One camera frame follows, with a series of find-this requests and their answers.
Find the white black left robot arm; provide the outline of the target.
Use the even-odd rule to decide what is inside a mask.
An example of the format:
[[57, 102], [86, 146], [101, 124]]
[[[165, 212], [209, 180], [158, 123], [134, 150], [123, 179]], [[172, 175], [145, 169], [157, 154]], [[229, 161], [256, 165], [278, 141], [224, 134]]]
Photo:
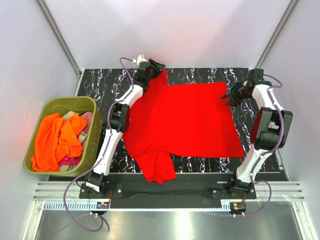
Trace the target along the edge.
[[81, 193], [92, 193], [97, 198], [103, 198], [110, 192], [108, 178], [111, 163], [117, 145], [129, 127], [130, 108], [146, 93], [150, 80], [156, 79], [166, 68], [165, 64], [151, 58], [147, 60], [142, 54], [131, 61], [138, 68], [133, 76], [129, 75], [128, 90], [108, 109], [105, 137], [101, 149], [80, 190]]

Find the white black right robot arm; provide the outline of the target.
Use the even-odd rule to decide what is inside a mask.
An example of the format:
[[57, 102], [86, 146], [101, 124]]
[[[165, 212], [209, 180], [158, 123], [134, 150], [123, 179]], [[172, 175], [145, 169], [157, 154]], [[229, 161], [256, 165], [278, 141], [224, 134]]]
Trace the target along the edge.
[[265, 77], [263, 69], [251, 69], [245, 81], [236, 83], [222, 96], [230, 107], [238, 107], [243, 100], [252, 98], [259, 109], [250, 132], [248, 154], [221, 189], [223, 195], [234, 199], [255, 192], [257, 173], [269, 156], [284, 147], [293, 120], [293, 113], [280, 105], [274, 95], [275, 86]]

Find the red t shirt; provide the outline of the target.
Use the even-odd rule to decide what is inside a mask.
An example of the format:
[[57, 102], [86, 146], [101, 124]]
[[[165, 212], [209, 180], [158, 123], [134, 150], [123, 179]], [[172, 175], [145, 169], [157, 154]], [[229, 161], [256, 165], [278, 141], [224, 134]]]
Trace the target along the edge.
[[240, 158], [244, 151], [224, 82], [168, 85], [167, 73], [149, 83], [130, 108], [123, 134], [129, 156], [147, 182], [176, 177], [172, 155], [201, 158]]

